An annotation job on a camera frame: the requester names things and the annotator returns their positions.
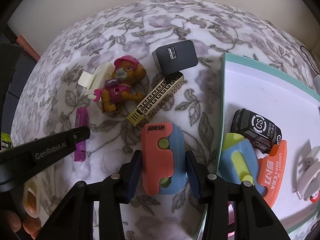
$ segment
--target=floral blanket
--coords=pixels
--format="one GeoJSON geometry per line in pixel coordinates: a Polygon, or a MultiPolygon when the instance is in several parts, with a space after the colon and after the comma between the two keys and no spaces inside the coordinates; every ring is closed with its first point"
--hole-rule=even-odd
{"type": "MultiPolygon", "coordinates": [[[[97,13],[64,30],[44,52],[20,98],[12,125],[12,141],[19,145],[71,129],[76,109],[87,106],[91,137],[87,159],[73,162],[73,154],[38,174],[41,205],[51,214],[66,192],[79,180],[93,183],[117,172],[140,149],[140,131],[126,116],[101,114],[99,103],[84,96],[77,85],[82,71],[93,73],[103,62],[123,55],[140,60],[147,77],[134,86],[144,94],[162,79],[151,52],[177,41],[192,40],[199,64],[184,70],[185,84],[157,113],[153,122],[174,122],[181,127],[186,149],[191,149],[210,171],[220,143],[220,64],[231,52],[280,69],[314,89],[315,73],[295,38],[251,13],[228,5],[200,0],[149,0],[97,13]]],[[[127,240],[187,240],[195,235],[204,207],[191,196],[188,183],[176,195],[145,194],[141,183],[129,205],[121,206],[127,240]]],[[[93,214],[98,237],[98,206],[93,214]]],[[[292,238],[303,239],[308,229],[292,238]]]]}

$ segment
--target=usb port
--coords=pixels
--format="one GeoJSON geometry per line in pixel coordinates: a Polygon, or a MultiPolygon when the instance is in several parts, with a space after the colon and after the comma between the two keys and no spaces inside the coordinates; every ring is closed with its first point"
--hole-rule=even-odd
{"type": "Polygon", "coordinates": [[[174,51],[174,47],[168,48],[168,51],[169,51],[169,55],[170,55],[171,59],[176,59],[177,58],[176,52],[174,51]]]}

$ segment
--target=black usb charger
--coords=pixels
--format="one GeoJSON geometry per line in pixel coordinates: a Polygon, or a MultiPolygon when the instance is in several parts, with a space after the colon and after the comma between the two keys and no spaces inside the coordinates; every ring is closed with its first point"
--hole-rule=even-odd
{"type": "Polygon", "coordinates": [[[156,67],[165,75],[194,67],[198,64],[195,46],[190,40],[157,48],[152,52],[156,67]]]}

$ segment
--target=black toy car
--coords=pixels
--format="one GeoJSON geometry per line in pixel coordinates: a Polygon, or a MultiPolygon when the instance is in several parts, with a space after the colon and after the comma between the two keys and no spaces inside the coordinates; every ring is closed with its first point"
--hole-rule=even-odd
{"type": "Polygon", "coordinates": [[[245,108],[235,112],[231,132],[247,138],[252,146],[265,155],[269,155],[272,146],[279,144],[282,139],[279,127],[267,118],[245,108]]]}

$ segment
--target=gold patterned lighter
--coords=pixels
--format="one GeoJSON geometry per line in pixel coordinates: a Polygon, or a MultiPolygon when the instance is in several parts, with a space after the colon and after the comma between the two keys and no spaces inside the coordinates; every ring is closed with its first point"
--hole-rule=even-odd
{"type": "Polygon", "coordinates": [[[182,87],[184,76],[175,72],[166,76],[127,116],[127,119],[140,128],[144,127],[160,108],[182,87]]]}

